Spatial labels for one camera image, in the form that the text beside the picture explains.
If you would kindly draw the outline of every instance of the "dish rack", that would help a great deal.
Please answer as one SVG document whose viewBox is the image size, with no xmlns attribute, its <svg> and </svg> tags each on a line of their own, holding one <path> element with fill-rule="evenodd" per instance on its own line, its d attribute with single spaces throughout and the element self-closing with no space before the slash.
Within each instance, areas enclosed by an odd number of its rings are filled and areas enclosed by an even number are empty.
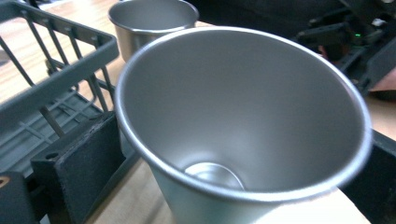
<svg viewBox="0 0 396 224">
<path fill-rule="evenodd" d="M 112 106 L 117 40 L 17 1 L 0 2 L 0 22 L 0 173 L 27 177 L 34 155 Z"/>
</svg>

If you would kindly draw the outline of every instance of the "wooden table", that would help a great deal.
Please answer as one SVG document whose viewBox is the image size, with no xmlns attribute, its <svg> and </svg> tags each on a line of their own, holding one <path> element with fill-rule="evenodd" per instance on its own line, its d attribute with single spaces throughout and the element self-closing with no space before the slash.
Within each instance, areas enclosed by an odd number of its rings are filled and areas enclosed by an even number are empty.
<svg viewBox="0 0 396 224">
<path fill-rule="evenodd" d="M 117 0 L 66 1 L 46 9 L 55 15 L 115 35 L 107 12 Z M 108 66 L 115 83 L 124 66 L 121 57 Z M 396 139 L 396 104 L 366 100 L 373 127 Z M 313 201 L 285 204 L 266 215 L 265 223 L 369 223 L 340 190 Z M 139 161 L 93 214 L 89 223 L 175 223 L 157 183 L 144 161 Z"/>
</svg>

